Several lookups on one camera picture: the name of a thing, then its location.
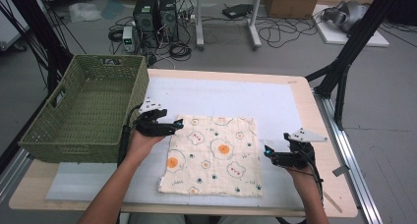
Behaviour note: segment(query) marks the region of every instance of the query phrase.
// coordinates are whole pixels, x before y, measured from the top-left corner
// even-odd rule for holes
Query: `patterned cloth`
[[[159,191],[190,195],[262,196],[257,127],[252,118],[179,115]]]

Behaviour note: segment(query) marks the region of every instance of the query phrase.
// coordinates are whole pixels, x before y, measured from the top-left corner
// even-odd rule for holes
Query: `desk leg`
[[[197,16],[196,16],[196,37],[197,47],[200,50],[205,49],[205,38],[203,36],[203,22],[202,22],[202,3],[197,0]]]
[[[254,50],[262,46],[257,28],[255,27],[255,21],[257,20],[257,14],[258,14],[258,9],[260,7],[260,2],[261,0],[254,1],[254,11],[252,13],[252,19],[248,19],[249,31],[251,32],[251,36],[254,39]]]

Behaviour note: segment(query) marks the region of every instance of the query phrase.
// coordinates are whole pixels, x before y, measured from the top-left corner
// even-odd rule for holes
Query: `green woven basket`
[[[45,162],[117,162],[122,126],[148,83],[142,56],[76,55],[19,145]]]

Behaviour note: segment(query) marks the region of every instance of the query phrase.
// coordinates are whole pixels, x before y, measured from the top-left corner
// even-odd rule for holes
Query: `computer tower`
[[[176,42],[179,40],[176,2],[177,0],[160,0],[159,2],[164,41]]]
[[[155,33],[161,28],[160,14],[157,0],[138,0],[133,11],[136,28],[140,41],[147,40],[151,46],[157,47],[157,38]]]

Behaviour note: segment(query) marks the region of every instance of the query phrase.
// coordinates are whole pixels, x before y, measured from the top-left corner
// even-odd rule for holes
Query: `white mat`
[[[293,133],[302,127],[291,88],[284,84],[152,78],[147,96],[168,109],[168,115],[160,119],[160,123],[171,123],[175,115],[182,113],[253,117],[258,124],[258,138],[269,140],[268,145],[275,150],[281,147],[288,151],[283,133]],[[153,148],[138,169],[125,201],[302,209],[291,177],[263,156],[262,141],[263,197],[161,194],[157,186],[165,172],[168,146],[169,138]],[[92,200],[115,167],[114,164],[61,163],[47,199]]]
[[[325,8],[328,8],[328,6],[316,5],[313,15],[318,14]],[[345,44],[347,42],[348,38],[346,37],[346,33],[343,32],[338,26],[334,25],[332,21],[322,21],[320,17],[314,19],[314,21],[326,44]],[[378,31],[375,31],[366,46],[388,47],[389,43],[383,36],[380,35]]]

